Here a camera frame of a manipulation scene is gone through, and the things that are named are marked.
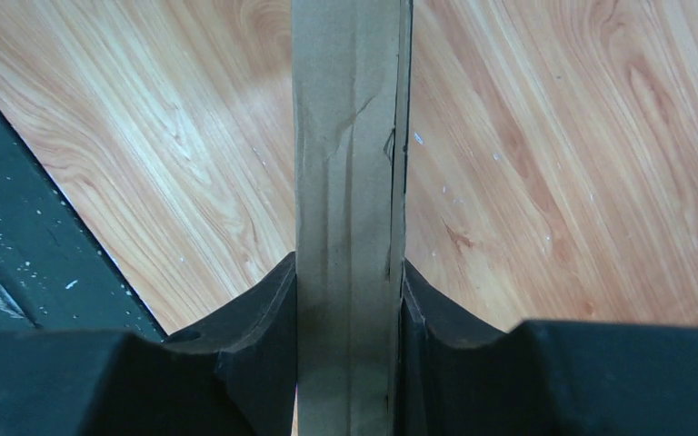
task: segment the cardboard strip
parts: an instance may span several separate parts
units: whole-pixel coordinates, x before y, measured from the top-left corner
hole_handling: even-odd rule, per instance
[[[411,17],[410,0],[293,0],[298,426],[307,436],[391,430]]]

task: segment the wood laminate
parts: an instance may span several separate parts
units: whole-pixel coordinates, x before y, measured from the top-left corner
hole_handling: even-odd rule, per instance
[[[294,248],[289,10],[0,0],[0,108],[168,331]],[[412,262],[503,329],[698,324],[698,2],[414,10]]]

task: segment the dark green surface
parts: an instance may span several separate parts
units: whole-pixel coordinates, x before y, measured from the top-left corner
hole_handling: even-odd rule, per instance
[[[10,330],[127,329],[164,337],[1,113],[0,287],[0,326]]]

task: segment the wood floor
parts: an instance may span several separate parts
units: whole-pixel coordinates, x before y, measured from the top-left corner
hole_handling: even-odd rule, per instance
[[[169,332],[294,248],[290,80],[287,1],[0,0],[0,108]],[[431,282],[698,324],[698,2],[416,1],[412,82]]]

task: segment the white speck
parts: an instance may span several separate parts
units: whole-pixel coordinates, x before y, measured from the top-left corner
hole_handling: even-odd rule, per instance
[[[22,319],[25,317],[25,314],[23,311],[20,309],[20,306],[17,305],[15,300],[12,299],[12,296],[9,295],[9,292],[4,289],[4,286],[1,285],[0,283],[0,311],[4,312],[9,315],[11,318],[15,319]]]

